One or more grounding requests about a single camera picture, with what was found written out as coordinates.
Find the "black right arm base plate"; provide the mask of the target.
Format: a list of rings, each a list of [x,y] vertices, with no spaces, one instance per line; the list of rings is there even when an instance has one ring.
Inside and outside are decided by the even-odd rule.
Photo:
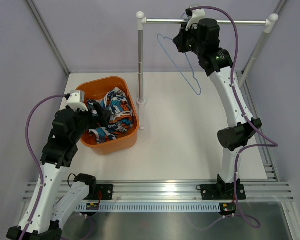
[[[217,189],[217,184],[198,184],[196,190],[200,191],[202,200],[246,200],[246,191],[243,184],[238,184],[236,186],[236,194],[234,186],[231,186],[229,190]]]

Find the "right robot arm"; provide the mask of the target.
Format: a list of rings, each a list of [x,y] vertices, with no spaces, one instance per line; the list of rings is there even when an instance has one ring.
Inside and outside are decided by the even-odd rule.
[[[173,39],[180,53],[192,52],[199,65],[215,86],[227,118],[227,128],[219,130],[217,138],[223,147],[221,171],[217,182],[200,184],[197,189],[203,200],[246,199],[244,186],[238,174],[239,151],[262,126],[247,108],[239,89],[233,61],[226,49],[220,47],[220,26],[215,19],[203,18],[197,22],[183,23]]]

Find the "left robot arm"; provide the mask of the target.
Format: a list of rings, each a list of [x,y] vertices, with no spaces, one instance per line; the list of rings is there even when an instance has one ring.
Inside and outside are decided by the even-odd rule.
[[[112,199],[108,185],[94,176],[80,173],[68,192],[57,200],[60,185],[78,151],[77,143],[87,130],[97,125],[87,106],[69,103],[55,114],[48,142],[37,161],[39,179],[24,217],[9,228],[9,240],[59,240],[63,228],[83,200],[100,203]]]

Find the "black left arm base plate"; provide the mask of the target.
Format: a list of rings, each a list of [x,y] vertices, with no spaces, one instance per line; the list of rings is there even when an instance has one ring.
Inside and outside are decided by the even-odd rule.
[[[89,193],[85,200],[93,200],[93,201],[109,201],[113,199],[113,184],[94,184],[89,187]]]

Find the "light blue clothes hanger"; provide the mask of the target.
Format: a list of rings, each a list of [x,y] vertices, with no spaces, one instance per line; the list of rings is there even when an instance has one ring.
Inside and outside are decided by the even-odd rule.
[[[173,43],[173,38],[179,32],[179,24],[164,24],[156,33],[158,71],[176,72],[189,89],[200,96],[203,92],[200,79],[192,65],[193,61],[188,53],[179,53]]]

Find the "colourful patterned shorts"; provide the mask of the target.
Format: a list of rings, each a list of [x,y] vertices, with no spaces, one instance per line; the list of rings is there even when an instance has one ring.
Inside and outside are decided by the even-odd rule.
[[[102,99],[88,99],[87,108],[94,117],[105,116],[106,124],[89,130],[97,144],[103,144],[126,136],[133,127],[133,109],[126,93],[119,87],[109,91]]]

